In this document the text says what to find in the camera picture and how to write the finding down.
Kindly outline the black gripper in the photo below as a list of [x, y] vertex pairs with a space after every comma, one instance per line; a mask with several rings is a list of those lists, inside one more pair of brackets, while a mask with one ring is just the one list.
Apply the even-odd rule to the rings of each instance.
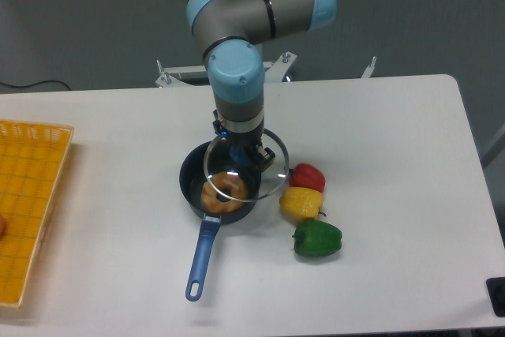
[[263, 173], [273, 164], [275, 153], [270, 148], [264, 147], [261, 142], [261, 137], [264, 134], [264, 127], [262, 125], [246, 133], [236, 133], [223, 126], [223, 118], [217, 110], [213, 111], [213, 116], [214, 121], [212, 125], [215, 135], [217, 137], [224, 137], [232, 146], [244, 148], [246, 167]]

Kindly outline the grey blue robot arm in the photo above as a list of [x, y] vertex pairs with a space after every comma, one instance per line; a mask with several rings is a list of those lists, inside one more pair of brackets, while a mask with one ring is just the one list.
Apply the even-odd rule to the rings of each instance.
[[232, 157], [265, 171], [274, 153], [264, 134], [264, 64], [257, 45], [329, 25], [337, 0], [188, 0], [186, 18], [215, 98], [214, 128]]

